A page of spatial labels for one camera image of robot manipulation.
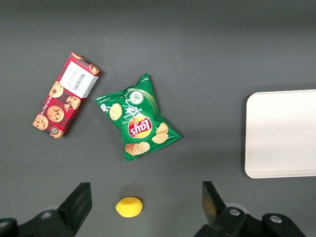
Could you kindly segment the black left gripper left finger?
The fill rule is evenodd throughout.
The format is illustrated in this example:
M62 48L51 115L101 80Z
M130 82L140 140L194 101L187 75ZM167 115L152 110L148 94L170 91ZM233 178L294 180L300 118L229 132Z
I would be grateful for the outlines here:
M91 185L80 183L57 209L37 216L37 236L74 237L91 208Z

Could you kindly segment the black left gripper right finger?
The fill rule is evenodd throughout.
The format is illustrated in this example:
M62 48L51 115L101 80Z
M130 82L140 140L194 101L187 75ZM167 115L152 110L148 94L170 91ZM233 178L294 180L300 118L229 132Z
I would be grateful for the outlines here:
M237 207L227 207L211 181L202 184L202 207L208 224L195 237L238 237L244 228L246 214Z

